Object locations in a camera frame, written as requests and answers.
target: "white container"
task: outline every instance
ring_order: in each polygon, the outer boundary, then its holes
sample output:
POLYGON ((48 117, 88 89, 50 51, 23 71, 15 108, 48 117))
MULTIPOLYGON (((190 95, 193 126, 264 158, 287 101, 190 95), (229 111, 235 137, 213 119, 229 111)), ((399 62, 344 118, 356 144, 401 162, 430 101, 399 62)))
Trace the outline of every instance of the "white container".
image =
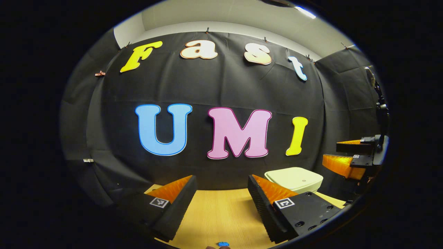
POLYGON ((264 175, 269 181, 290 189, 297 194, 305 192, 315 193, 323 181, 323 176, 300 167, 268 171, 264 175))

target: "letter u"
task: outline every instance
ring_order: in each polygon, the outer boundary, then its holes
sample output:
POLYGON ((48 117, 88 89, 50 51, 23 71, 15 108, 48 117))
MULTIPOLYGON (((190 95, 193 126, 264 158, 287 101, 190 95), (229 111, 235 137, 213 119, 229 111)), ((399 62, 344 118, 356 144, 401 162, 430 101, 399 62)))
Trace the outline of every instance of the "letter u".
POLYGON ((186 147, 187 141, 187 116, 192 112, 192 106, 186 104, 173 104, 167 111, 172 114, 174 138, 172 142, 164 144, 157 140, 155 132, 156 116, 160 113, 158 105, 140 105, 136 108, 139 117, 140 143, 143 148, 154 155, 173 156, 186 147))

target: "screw hole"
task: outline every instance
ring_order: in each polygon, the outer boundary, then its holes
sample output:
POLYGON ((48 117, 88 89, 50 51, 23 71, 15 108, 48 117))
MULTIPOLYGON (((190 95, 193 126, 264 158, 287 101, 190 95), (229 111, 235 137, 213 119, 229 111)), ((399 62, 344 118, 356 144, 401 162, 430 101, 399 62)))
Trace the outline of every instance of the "screw hole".
POLYGON ((304 222, 297 222, 297 223, 295 224, 296 227, 301 227, 301 226, 303 226, 303 225, 304 225, 304 222))

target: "blue letter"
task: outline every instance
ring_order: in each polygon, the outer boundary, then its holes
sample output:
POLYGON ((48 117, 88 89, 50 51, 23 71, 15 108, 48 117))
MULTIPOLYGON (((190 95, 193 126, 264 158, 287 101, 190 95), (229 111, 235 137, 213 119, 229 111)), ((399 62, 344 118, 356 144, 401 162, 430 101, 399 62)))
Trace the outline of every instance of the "blue letter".
POLYGON ((292 64, 294 66, 295 72, 297 73, 298 77, 300 77, 300 79, 304 81, 307 80, 306 75, 304 75, 302 72, 303 65, 297 60, 297 58, 295 58, 294 56, 289 56, 288 59, 292 61, 292 64))
POLYGON ((155 121, 160 113, 158 105, 140 105, 136 108, 139 116, 140 142, 143 148, 159 156, 172 156, 179 154, 186 146, 187 141, 187 116, 192 112, 192 106, 186 104, 173 104, 167 111, 172 114, 174 122, 174 139, 168 144, 160 143, 155 134, 155 121))

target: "small blue piece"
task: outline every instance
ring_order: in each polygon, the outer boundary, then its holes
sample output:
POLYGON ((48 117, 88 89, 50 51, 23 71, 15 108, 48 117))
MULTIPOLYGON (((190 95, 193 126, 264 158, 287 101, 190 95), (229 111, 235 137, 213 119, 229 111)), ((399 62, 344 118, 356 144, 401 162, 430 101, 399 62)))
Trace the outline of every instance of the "small blue piece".
POLYGON ((218 242, 217 243, 218 246, 229 246, 228 242, 218 242))

